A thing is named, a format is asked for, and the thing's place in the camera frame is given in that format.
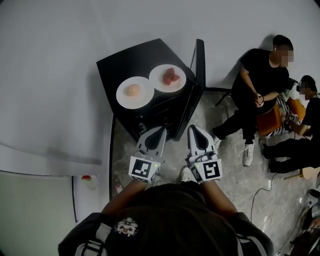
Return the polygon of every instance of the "red fruit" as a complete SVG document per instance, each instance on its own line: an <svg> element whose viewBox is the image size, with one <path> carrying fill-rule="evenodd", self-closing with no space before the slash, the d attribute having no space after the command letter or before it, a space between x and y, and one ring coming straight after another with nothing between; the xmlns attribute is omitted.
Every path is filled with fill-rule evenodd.
<svg viewBox="0 0 320 256"><path fill-rule="evenodd" d="M175 82L179 79L180 79L180 76L178 76L177 74L173 74L173 76L171 77L171 81L173 81L173 82Z"/></svg>
<svg viewBox="0 0 320 256"><path fill-rule="evenodd" d="M163 83L164 83L165 86L169 86L171 84L170 77L166 77L165 79L163 79Z"/></svg>
<svg viewBox="0 0 320 256"><path fill-rule="evenodd" d="M81 178L82 180L86 180L86 181L91 181L91 176L90 175L84 175Z"/></svg>
<svg viewBox="0 0 320 256"><path fill-rule="evenodd" d="M166 73L168 74L168 76L171 78L174 74L175 74L175 70L173 67L168 68L168 70L166 71Z"/></svg>

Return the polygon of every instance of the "black t-shirt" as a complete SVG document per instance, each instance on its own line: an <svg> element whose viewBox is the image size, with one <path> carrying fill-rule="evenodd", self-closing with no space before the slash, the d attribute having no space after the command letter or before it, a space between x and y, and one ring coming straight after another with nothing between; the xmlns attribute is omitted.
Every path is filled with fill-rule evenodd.
<svg viewBox="0 0 320 256"><path fill-rule="evenodd" d="M269 54L268 50L251 49L240 59L243 67L249 71L254 89L262 96L273 91L282 93L288 87L288 70L285 67L271 67ZM233 86L237 86L240 90L249 88L240 74L238 74Z"/></svg>
<svg viewBox="0 0 320 256"><path fill-rule="evenodd" d="M108 256L237 256L240 243L236 234L258 240L267 256L273 255L270 239L244 213L226 220L210 211L201 198L201 194L189 193L181 185L147 189L134 205L117 215L91 214L60 243L59 255L75 255L76 249L80 245L83 248L88 240L97 243L95 236L101 236L102 232L97 231L101 223L105 231L109 230L107 237L102 238ZM258 246L241 246L244 256L259 255Z"/></svg>
<svg viewBox="0 0 320 256"><path fill-rule="evenodd" d="M320 142L320 98L314 97L310 99L306 107L305 116L302 123L311 126L312 142Z"/></svg>

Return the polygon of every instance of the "wall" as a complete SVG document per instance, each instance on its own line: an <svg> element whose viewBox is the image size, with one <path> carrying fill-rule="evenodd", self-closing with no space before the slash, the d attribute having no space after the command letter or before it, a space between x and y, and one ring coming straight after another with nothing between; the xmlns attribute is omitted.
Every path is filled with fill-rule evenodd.
<svg viewBox="0 0 320 256"><path fill-rule="evenodd" d="M96 61L108 56L85 0L0 5L0 170L108 170L112 112Z"/></svg>
<svg viewBox="0 0 320 256"><path fill-rule="evenodd" d="M162 38L190 65L196 38L204 40L208 87L221 83L236 61L269 34L295 48L290 76L320 83L320 8L313 0L94 0L112 53Z"/></svg>
<svg viewBox="0 0 320 256"><path fill-rule="evenodd" d="M0 172L0 250L5 256L57 256L75 227L70 177Z"/></svg>
<svg viewBox="0 0 320 256"><path fill-rule="evenodd" d="M313 0L4 1L0 170L52 175L106 168L92 164L106 163L112 116L97 60L162 38L189 65L200 38L207 86L230 88L224 78L239 57L280 33L295 48L290 76L319 81L319 24Z"/></svg>

